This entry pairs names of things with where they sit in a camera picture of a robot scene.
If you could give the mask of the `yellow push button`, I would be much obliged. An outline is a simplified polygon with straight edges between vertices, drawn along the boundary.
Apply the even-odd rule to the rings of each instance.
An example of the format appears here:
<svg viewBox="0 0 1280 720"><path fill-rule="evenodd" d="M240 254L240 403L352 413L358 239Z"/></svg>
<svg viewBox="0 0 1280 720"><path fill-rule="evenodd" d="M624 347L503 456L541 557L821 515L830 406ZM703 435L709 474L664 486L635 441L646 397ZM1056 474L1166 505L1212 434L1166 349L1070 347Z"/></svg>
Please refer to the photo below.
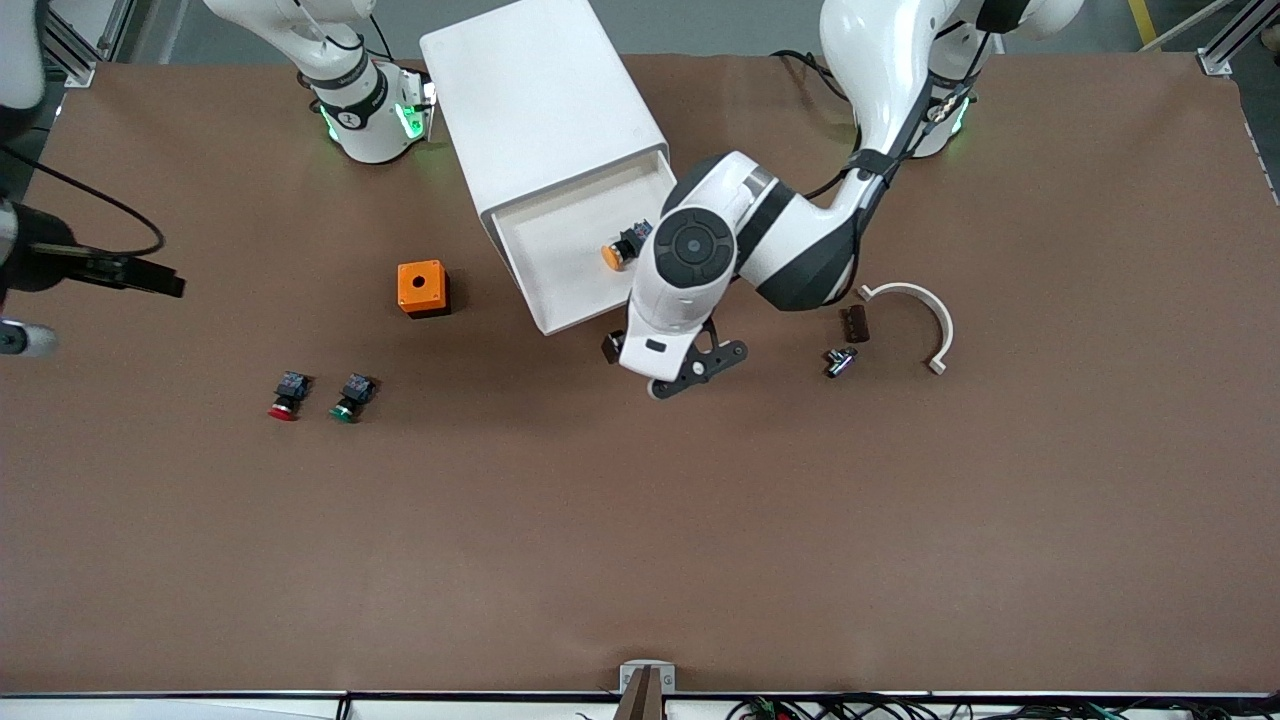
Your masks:
<svg viewBox="0 0 1280 720"><path fill-rule="evenodd" d="M653 232L653 224L641 220L620 232L616 240L600 247L605 265L613 272L622 272L637 259L646 240Z"/></svg>

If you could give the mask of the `red push button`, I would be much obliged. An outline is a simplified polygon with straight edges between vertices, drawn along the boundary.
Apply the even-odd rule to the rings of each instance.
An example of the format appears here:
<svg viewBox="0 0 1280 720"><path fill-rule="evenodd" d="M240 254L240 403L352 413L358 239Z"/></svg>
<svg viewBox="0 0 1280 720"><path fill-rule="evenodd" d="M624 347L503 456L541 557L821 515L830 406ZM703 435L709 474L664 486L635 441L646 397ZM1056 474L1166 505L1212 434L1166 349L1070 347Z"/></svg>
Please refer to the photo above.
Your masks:
<svg viewBox="0 0 1280 720"><path fill-rule="evenodd" d="M294 421L302 402L308 397L314 379L298 372L285 372L276 386L275 400L268 415L282 421Z"/></svg>

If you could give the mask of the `green push button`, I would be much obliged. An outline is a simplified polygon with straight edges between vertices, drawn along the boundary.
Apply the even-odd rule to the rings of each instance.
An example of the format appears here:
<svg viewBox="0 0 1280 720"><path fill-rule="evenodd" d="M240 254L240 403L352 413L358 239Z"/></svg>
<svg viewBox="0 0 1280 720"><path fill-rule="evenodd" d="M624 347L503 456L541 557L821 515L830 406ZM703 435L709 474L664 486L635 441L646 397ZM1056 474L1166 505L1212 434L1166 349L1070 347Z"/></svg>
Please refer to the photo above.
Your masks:
<svg viewBox="0 0 1280 720"><path fill-rule="evenodd" d="M329 410L330 418L352 424L358 421L366 406L375 397L380 383L376 378L353 373L340 389L340 397Z"/></svg>

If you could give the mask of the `brown table cover mat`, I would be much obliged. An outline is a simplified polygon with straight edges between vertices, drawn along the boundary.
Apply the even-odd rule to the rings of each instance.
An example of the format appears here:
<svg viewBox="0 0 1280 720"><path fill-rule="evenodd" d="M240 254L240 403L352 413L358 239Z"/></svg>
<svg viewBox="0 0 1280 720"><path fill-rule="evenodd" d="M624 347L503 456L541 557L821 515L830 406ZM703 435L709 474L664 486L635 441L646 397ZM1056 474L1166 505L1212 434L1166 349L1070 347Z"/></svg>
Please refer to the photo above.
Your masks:
<svg viewBox="0 0 1280 720"><path fill-rule="evenodd" d="M1280 206L1190 56L997 56L867 232L868 309L736 284L655 401L532 324L451 149L347 161L284 67L102 68L45 161L180 300L14 293L0 692L1280 689ZM436 259L452 314L412 319ZM285 372L314 379L268 415ZM380 387L329 415L351 374Z"/></svg>

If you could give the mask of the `white curved plastic piece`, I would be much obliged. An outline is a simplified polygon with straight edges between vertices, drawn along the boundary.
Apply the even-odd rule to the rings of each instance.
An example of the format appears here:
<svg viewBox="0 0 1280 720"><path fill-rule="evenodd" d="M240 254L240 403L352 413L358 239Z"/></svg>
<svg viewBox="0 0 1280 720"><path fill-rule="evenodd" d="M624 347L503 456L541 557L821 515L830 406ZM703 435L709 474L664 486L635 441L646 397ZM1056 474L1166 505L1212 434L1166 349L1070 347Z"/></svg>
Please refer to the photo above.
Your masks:
<svg viewBox="0 0 1280 720"><path fill-rule="evenodd" d="M940 328L940 345L933 356L927 361L927 366L936 375L943 375L947 372L947 356L954 347L956 337L956 325L952 313L940 296L920 284L891 282L876 287L861 284L858 288L858 295L867 302L892 293L915 299L932 311Z"/></svg>

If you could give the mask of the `orange button enclosure box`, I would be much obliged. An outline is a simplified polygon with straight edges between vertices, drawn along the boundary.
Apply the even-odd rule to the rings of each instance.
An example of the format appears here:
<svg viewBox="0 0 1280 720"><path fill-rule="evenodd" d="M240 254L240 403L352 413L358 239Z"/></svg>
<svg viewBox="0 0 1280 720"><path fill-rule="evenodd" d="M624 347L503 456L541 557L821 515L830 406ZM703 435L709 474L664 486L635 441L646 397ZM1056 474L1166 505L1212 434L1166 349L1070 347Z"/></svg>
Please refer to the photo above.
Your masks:
<svg viewBox="0 0 1280 720"><path fill-rule="evenodd" d="M451 277L436 259L399 264L397 304L412 319L452 314Z"/></svg>

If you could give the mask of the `aluminium frame profile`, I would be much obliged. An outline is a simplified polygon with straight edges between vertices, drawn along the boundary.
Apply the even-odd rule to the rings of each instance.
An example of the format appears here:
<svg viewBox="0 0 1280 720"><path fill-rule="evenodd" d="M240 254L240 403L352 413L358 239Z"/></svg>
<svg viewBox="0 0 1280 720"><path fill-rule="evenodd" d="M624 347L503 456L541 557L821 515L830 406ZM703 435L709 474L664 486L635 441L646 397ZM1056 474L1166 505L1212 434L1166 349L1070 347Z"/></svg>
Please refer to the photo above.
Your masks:
<svg viewBox="0 0 1280 720"><path fill-rule="evenodd" d="M1245 0L1243 8L1213 36L1208 46L1197 50L1203 73L1210 77L1230 76L1230 60L1279 15L1280 0Z"/></svg>
<svg viewBox="0 0 1280 720"><path fill-rule="evenodd" d="M46 74L87 88L99 64L120 51L137 0L47 0L41 45Z"/></svg>

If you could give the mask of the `grey metal bracket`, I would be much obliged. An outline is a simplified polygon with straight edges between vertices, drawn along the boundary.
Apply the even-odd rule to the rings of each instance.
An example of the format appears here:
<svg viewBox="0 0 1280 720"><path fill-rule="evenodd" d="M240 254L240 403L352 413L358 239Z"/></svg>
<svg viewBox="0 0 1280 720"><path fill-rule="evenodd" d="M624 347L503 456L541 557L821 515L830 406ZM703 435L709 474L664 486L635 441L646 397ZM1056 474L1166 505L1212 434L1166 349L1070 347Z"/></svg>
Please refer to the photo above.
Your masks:
<svg viewBox="0 0 1280 720"><path fill-rule="evenodd" d="M639 666L639 665L645 665L645 664L652 664L652 665L655 665L655 666L658 666L658 667L662 669L662 676L663 676L663 680L664 680L664 700L666 700L666 697L668 694L672 694L672 693L676 692L676 670L675 670L675 665L673 664L669 664L669 662L666 662L666 661L659 661L659 660L652 660L652 659L644 659L644 660L637 659L637 660L631 660L631 661L623 662L620 666L620 670L618 670L618 675L620 675L620 694L622 694L621 682L623 679L625 669L630 670L631 667L635 667L635 666Z"/></svg>

